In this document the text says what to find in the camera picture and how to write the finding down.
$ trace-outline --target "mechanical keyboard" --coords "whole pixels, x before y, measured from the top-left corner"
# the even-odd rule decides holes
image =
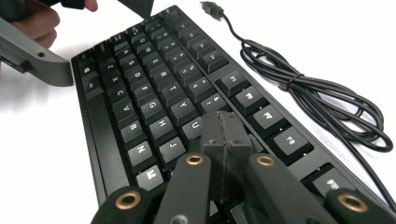
[[[280,158],[319,200],[348,188],[383,204],[177,6],[72,66],[99,204],[129,185],[160,198],[177,158],[200,137],[202,115],[215,110],[234,112],[256,150]]]

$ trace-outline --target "robotic arm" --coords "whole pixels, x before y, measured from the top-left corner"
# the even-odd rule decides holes
[[[230,207],[227,218],[237,224],[396,223],[356,190],[331,190],[322,205],[281,160],[254,152],[236,115],[206,114],[201,140],[178,159],[159,208],[145,190],[127,187],[107,198],[92,224],[208,223],[209,201]]]

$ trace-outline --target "black keycap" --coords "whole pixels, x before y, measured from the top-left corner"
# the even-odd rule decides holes
[[[159,47],[159,43],[160,43],[161,41],[165,40],[165,38],[167,38],[168,36],[170,36],[169,33],[168,33],[164,28],[161,28],[161,29],[157,30],[157,31],[154,32],[152,35],[153,35],[152,41],[153,41],[154,46],[155,46],[156,48]]]
[[[111,36],[108,39],[108,43],[113,48],[114,52],[117,52],[120,49],[124,49],[129,46],[124,33],[119,33],[117,35]]]
[[[121,129],[121,137],[125,149],[135,147],[137,144],[145,141],[148,138],[143,132],[139,120]]]
[[[161,58],[158,52],[154,52],[149,56],[143,58],[142,63],[143,66],[145,66],[146,71],[148,72],[148,76],[151,77],[151,71],[163,64],[163,58]]]
[[[312,145],[294,128],[289,127],[274,138],[270,144],[275,154],[286,164],[291,165],[312,150]]]
[[[144,33],[143,29],[140,25],[132,26],[125,31],[128,42],[130,44],[133,44],[136,41],[136,39],[139,39],[143,33]]]
[[[178,82],[174,82],[168,87],[162,89],[159,95],[166,108],[169,108],[170,106],[187,97],[186,93],[183,91]]]
[[[200,79],[192,82],[186,89],[187,95],[195,104],[200,103],[215,92],[215,88],[213,88],[212,84],[210,84],[206,77],[201,77]]]
[[[93,77],[88,81],[82,83],[85,97],[90,100],[93,96],[104,92],[100,86],[99,77]]]
[[[326,163],[313,174],[302,180],[302,183],[313,193],[326,198],[332,189],[355,189],[353,185],[331,164]]]
[[[181,38],[189,31],[190,28],[191,26],[189,21],[182,21],[174,27],[172,32],[177,36],[177,38]]]
[[[198,62],[209,74],[228,63],[228,61],[222,56],[222,54],[218,50],[214,50],[206,54],[204,57],[199,59]]]
[[[152,89],[151,85],[146,84],[136,88],[133,92],[134,101],[136,102],[137,106],[140,107],[143,104],[155,99],[157,95]]]
[[[201,37],[201,34],[197,30],[192,28],[180,38],[180,42],[186,48],[189,48],[191,44],[197,42],[200,39],[203,39]]]
[[[133,175],[139,174],[157,162],[147,141],[128,150],[128,157]]]
[[[268,105],[259,110],[252,117],[248,118],[248,120],[262,139],[266,139],[270,135],[279,132],[279,129],[288,124],[273,105]]]
[[[129,186],[128,176],[123,166],[116,136],[111,127],[105,97],[99,94],[87,102],[91,120],[93,141],[96,146],[101,177],[108,197],[117,189]]]
[[[149,125],[149,136],[155,147],[159,147],[165,142],[177,136],[171,121],[167,116]]]
[[[116,91],[119,91],[120,88],[125,87],[122,81],[121,73],[118,71],[114,71],[111,74],[107,74],[106,78],[104,78],[104,82],[105,82],[107,95],[112,95]]]
[[[183,88],[188,87],[193,81],[198,80],[203,75],[194,63],[189,63],[175,73],[175,78]]]
[[[130,60],[121,64],[121,69],[124,74],[128,73],[128,71],[135,69],[140,66],[139,61],[136,57],[131,58]]]
[[[134,70],[130,70],[125,74],[131,91],[137,90],[141,86],[149,85],[149,80],[143,68],[138,66]]]
[[[132,49],[135,53],[143,49],[145,44],[149,44],[149,38],[145,34],[136,35],[131,38]]]
[[[143,123],[148,126],[157,119],[166,115],[160,101],[155,98],[140,107],[140,114]]]
[[[138,120],[138,115],[134,110],[131,102],[123,102],[113,106],[114,117],[116,118],[117,127],[119,130],[128,124]]]
[[[181,48],[176,48],[169,52],[169,57],[166,60],[166,63],[173,72],[176,72],[180,68],[191,63],[191,60],[187,56],[186,52]]]
[[[136,176],[137,185],[141,189],[150,191],[159,187],[163,183],[163,175],[157,165],[148,168],[146,171]]]
[[[227,97],[232,97],[238,92],[250,86],[250,83],[238,72],[233,71],[229,75],[216,81]]]
[[[99,73],[96,72],[93,63],[86,63],[84,66],[81,66],[79,69],[79,73],[83,82],[88,81],[93,77],[99,77]]]
[[[173,76],[154,76],[151,81],[155,91],[161,91],[162,89],[171,87],[175,82],[177,82]]]
[[[163,18],[164,21],[170,21],[178,16],[177,10],[174,8],[168,8],[161,12],[160,17]]]
[[[122,105],[122,103],[131,102],[128,92],[126,91],[125,87],[123,87],[123,86],[117,88],[116,91],[111,93],[108,96],[108,100],[113,107],[115,107],[117,105]]]
[[[215,50],[215,48],[210,45],[207,39],[198,40],[197,42],[191,44],[191,46],[189,47],[189,52],[196,60],[199,60],[213,50]]]
[[[134,52],[132,51],[132,49],[129,45],[126,48],[117,51],[116,57],[117,57],[117,62],[119,64],[128,63],[132,59],[136,58],[136,56],[134,55]]]
[[[181,127],[181,136],[185,142],[201,136],[202,133],[202,118],[198,117],[188,122]]]
[[[100,44],[97,44],[93,47],[95,52],[95,58],[97,63],[99,64],[99,68],[108,65],[109,63],[114,63],[115,60],[113,58],[113,53],[110,50],[106,41],[103,41]]]
[[[267,100],[252,86],[236,94],[232,101],[244,117],[267,104]]]
[[[176,127],[180,127],[199,116],[190,99],[185,98],[169,110],[169,116]]]
[[[176,166],[177,158],[186,152],[186,148],[184,148],[180,139],[176,137],[160,146],[159,151],[163,169],[169,171]]]
[[[200,104],[198,104],[197,108],[202,115],[211,111],[230,111],[231,109],[227,103],[225,103],[224,99],[221,98],[218,92],[203,100]]]
[[[87,63],[93,63],[92,53],[89,49],[85,50],[84,52],[80,53],[77,56],[78,67],[81,68],[85,66]]]
[[[172,37],[167,37],[165,40],[158,43],[158,50],[165,60],[168,60],[169,52],[171,52],[173,49],[176,49],[177,47],[177,42]]]

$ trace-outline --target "black cable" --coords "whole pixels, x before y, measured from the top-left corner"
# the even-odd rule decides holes
[[[233,30],[229,19],[224,15],[223,9],[215,3],[203,2],[202,7],[213,18],[217,20],[223,18],[227,21],[231,33],[241,41],[242,49],[240,55],[250,68],[262,76],[278,82],[279,88],[283,91],[288,91],[299,107],[312,120],[344,143],[373,179],[389,207],[396,212],[396,203],[386,187],[369,163],[352,145],[352,143],[359,143],[378,152],[392,151],[392,141],[383,132],[384,117],[379,108],[371,101],[359,96],[343,85],[304,76],[275,50],[242,38]],[[336,99],[343,103],[354,105],[358,109],[355,113],[351,113],[326,99]],[[370,115],[375,124],[363,119],[361,117],[363,114]],[[351,130],[346,126],[346,122],[354,124],[362,131]],[[385,142],[383,147],[372,143],[379,138]]]

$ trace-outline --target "keycap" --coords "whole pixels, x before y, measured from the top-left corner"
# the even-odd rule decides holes
[[[131,163],[133,175],[139,174],[157,161],[157,158],[153,155],[152,149],[147,141],[129,149],[128,157]]]
[[[202,133],[202,117],[198,117],[181,127],[181,136],[185,142],[201,136]]]
[[[176,166],[177,158],[186,152],[178,137],[160,146],[160,161],[165,171],[169,171]]]
[[[186,89],[187,95],[195,105],[215,92],[215,89],[206,77],[201,77],[192,82]]]
[[[150,191],[159,187],[163,183],[163,175],[161,174],[158,165],[154,165],[140,175],[137,175],[136,182],[140,188]]]
[[[198,62],[209,74],[228,63],[218,50],[206,54]]]
[[[259,110],[252,117],[248,118],[248,120],[262,139],[266,139],[272,134],[279,132],[279,129],[288,124],[273,105],[268,105]]]
[[[161,105],[158,98],[154,98],[153,100],[147,102],[139,108],[141,118],[143,123],[148,126],[155,120],[166,115],[166,112],[163,110],[163,106]]]
[[[332,189],[355,189],[353,185],[331,164],[326,163],[313,174],[302,180],[302,183],[313,193],[326,198]]]
[[[180,127],[191,119],[198,117],[198,111],[195,109],[190,99],[185,98],[182,101],[171,106],[169,116],[176,127]]]
[[[119,130],[139,118],[131,102],[123,102],[113,106],[113,113]]]
[[[159,147],[177,136],[177,131],[167,116],[150,124],[148,129],[150,139],[155,147]]]
[[[216,81],[216,83],[228,97],[232,97],[250,86],[248,81],[238,71],[231,72],[229,75]]]
[[[294,127],[289,127],[274,137],[274,144],[271,146],[286,165],[291,165],[313,149],[312,145]]]
[[[148,138],[143,132],[142,125],[140,124],[139,120],[136,120],[135,122],[121,129],[120,133],[125,149],[134,147]]]
[[[267,100],[252,86],[236,94],[232,101],[244,117],[267,104]]]
[[[218,92],[203,100],[197,108],[202,115],[211,111],[230,111],[231,109]]]
[[[162,89],[159,95],[166,108],[187,97],[186,93],[181,88],[180,84],[178,84],[178,82],[173,82],[168,87]]]
[[[183,88],[189,86],[193,81],[198,80],[203,75],[194,63],[188,63],[175,73],[175,78]]]

